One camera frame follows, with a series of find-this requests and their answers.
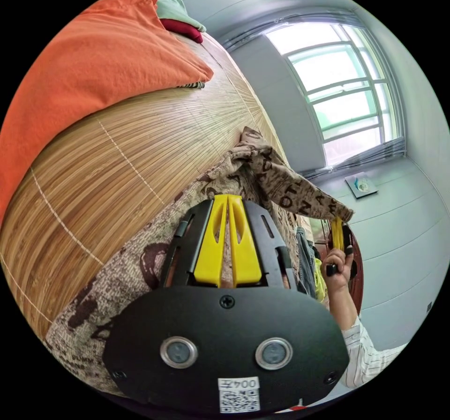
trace yellow plastic clip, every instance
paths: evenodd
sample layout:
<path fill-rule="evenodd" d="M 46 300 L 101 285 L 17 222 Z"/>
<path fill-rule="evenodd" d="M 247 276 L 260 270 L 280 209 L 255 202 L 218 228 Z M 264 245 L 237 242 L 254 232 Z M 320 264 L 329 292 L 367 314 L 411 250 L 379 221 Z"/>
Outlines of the yellow plastic clip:
<path fill-rule="evenodd" d="M 342 231 L 342 220 L 339 217 L 331 222 L 331 235 L 333 237 L 333 248 L 344 251 L 344 233 Z"/>
<path fill-rule="evenodd" d="M 228 195 L 216 195 L 205 236 L 194 270 L 194 278 L 202 284 L 220 287 L 225 247 L 225 226 Z"/>
<path fill-rule="evenodd" d="M 242 197 L 229 195 L 228 209 L 234 287 L 241 284 L 256 284 L 261 280 L 262 273 Z"/>
<path fill-rule="evenodd" d="M 242 197 L 238 195 L 214 197 L 194 278 L 198 283 L 221 286 L 227 210 L 230 219 L 233 285 L 256 284 L 262 278 L 261 268 Z"/>

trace person's arm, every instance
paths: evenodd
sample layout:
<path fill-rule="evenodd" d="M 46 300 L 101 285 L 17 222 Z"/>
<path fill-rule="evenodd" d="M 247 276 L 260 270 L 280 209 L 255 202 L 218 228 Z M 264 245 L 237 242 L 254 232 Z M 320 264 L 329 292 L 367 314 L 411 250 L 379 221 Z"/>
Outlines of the person's arm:
<path fill-rule="evenodd" d="M 330 314 L 334 317 L 336 323 L 342 331 L 349 330 L 355 324 L 358 312 L 348 286 L 344 286 L 337 291 L 328 291 L 328 300 Z"/>
<path fill-rule="evenodd" d="M 402 345 L 392 350 L 377 351 L 366 329 L 358 318 L 353 299 L 348 290 L 352 249 L 344 254 L 332 250 L 322 263 L 322 275 L 328 289 L 330 313 L 341 328 L 350 362 L 341 378 L 341 383 L 349 388 L 362 386 L 380 374 L 405 348 Z M 326 266 L 337 265 L 338 273 L 328 277 Z"/>
<path fill-rule="evenodd" d="M 350 362 L 340 381 L 351 389 L 360 387 L 379 375 L 406 347 L 402 345 L 391 350 L 377 351 L 358 317 L 354 325 L 342 331 L 342 334 Z"/>

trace red cloth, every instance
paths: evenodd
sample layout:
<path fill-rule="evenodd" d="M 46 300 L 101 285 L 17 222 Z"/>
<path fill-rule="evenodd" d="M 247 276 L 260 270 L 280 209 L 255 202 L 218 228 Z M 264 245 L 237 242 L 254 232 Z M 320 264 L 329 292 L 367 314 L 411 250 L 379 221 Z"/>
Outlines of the red cloth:
<path fill-rule="evenodd" d="M 33 63 L 0 131 L 0 227 L 27 170 L 61 131 L 127 98 L 211 79 L 212 70 L 164 29 L 156 2 L 100 0 Z"/>
<path fill-rule="evenodd" d="M 172 20 L 170 18 L 162 18 L 160 20 L 163 26 L 168 31 L 176 32 L 177 34 L 189 37 L 198 44 L 201 44 L 203 42 L 202 33 L 197 28 L 194 28 L 192 25 L 180 22 L 179 20 Z"/>

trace striped shirt sleeve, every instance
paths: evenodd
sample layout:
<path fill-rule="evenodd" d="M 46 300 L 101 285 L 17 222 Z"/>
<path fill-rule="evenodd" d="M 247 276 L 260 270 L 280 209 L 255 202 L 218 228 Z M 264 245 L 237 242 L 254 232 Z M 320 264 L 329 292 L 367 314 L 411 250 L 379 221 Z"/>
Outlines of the striped shirt sleeve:
<path fill-rule="evenodd" d="M 377 351 L 357 317 L 355 324 L 347 331 L 342 331 L 347 346 L 350 362 L 341 378 L 341 383 L 351 389 L 360 387 L 379 375 L 406 347 Z"/>

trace screw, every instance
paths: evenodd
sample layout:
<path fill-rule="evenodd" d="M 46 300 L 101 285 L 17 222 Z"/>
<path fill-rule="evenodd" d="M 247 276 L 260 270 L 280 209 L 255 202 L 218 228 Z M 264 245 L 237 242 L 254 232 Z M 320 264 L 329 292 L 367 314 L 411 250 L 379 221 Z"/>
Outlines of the screw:
<path fill-rule="evenodd" d="M 336 372 L 330 372 L 325 376 L 323 383 L 324 384 L 333 384 L 336 381 L 336 377 L 337 377 Z"/>
<path fill-rule="evenodd" d="M 113 372 L 112 373 L 112 377 L 114 379 L 126 379 L 127 375 L 125 373 L 121 372 L 121 371 L 118 371 L 118 372 Z"/>
<path fill-rule="evenodd" d="M 234 306 L 234 298 L 230 295 L 224 295 L 219 300 L 220 306 L 222 306 L 224 309 L 231 309 Z"/>

